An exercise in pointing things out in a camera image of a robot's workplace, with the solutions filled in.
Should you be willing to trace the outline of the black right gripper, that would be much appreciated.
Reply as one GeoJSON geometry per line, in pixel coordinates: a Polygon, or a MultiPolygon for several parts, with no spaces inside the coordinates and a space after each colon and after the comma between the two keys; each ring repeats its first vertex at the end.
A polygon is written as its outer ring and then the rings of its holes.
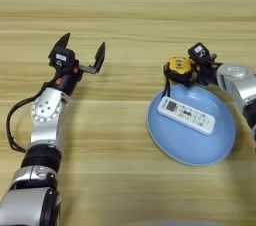
{"type": "Polygon", "coordinates": [[[197,83],[205,86],[209,84],[217,85],[217,70],[221,66],[221,63],[216,62],[216,58],[216,53],[195,55],[193,61],[196,77],[183,77],[182,84],[187,88],[190,88],[197,83]]]}

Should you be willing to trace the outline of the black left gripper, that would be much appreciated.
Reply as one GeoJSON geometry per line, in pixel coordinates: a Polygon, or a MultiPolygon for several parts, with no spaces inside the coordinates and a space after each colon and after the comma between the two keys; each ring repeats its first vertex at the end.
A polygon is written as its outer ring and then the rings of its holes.
{"type": "MultiPolygon", "coordinates": [[[[54,48],[66,48],[70,38],[70,33],[64,34],[54,45],[54,48]]],[[[105,59],[105,43],[102,43],[95,55],[95,64],[92,66],[75,65],[71,68],[54,66],[55,75],[49,81],[45,82],[42,90],[46,88],[53,88],[64,92],[71,96],[77,83],[82,79],[84,73],[96,74],[100,71],[105,59]]]]}

